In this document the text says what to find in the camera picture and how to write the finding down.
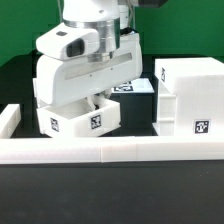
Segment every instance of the white container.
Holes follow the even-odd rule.
[[[40,132],[50,137],[97,137],[120,127],[120,104],[99,96],[99,109],[90,112],[85,99],[60,107],[37,109]]]
[[[174,136],[223,136],[223,63],[213,58],[157,59],[155,75],[159,88],[154,126],[170,126]],[[174,127],[166,124],[171,120]]]

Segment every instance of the metal part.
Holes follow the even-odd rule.
[[[74,22],[64,20],[65,25],[73,28],[90,28],[98,31],[100,36],[100,48],[89,61],[107,61],[113,56],[113,52],[120,47],[120,19],[99,22]]]

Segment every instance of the white cardboard box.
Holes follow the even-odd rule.
[[[175,136],[223,135],[223,63],[213,58],[157,59],[155,75],[160,86],[155,127],[173,120]]]
[[[92,97],[99,109],[90,112],[85,99],[37,109],[40,132],[51,137],[97,137],[120,127],[120,104]]]

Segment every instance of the white block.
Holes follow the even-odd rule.
[[[157,59],[155,75],[160,82],[158,122],[173,119],[174,136],[223,135],[223,63],[213,58]]]
[[[40,131],[51,137],[96,137],[120,127],[120,104],[93,96],[99,109],[90,112],[82,99],[61,107],[37,109]]]
[[[20,120],[20,105],[9,104],[0,115],[0,138],[10,138]]]
[[[101,162],[128,162],[136,161],[136,143],[134,138],[122,138],[104,144],[101,151]]]
[[[101,162],[101,144],[91,139],[0,140],[0,164]]]

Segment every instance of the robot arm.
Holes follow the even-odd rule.
[[[64,0],[63,22],[38,38],[36,92],[42,105],[59,107],[137,79],[139,35],[120,35],[133,6],[166,0]]]

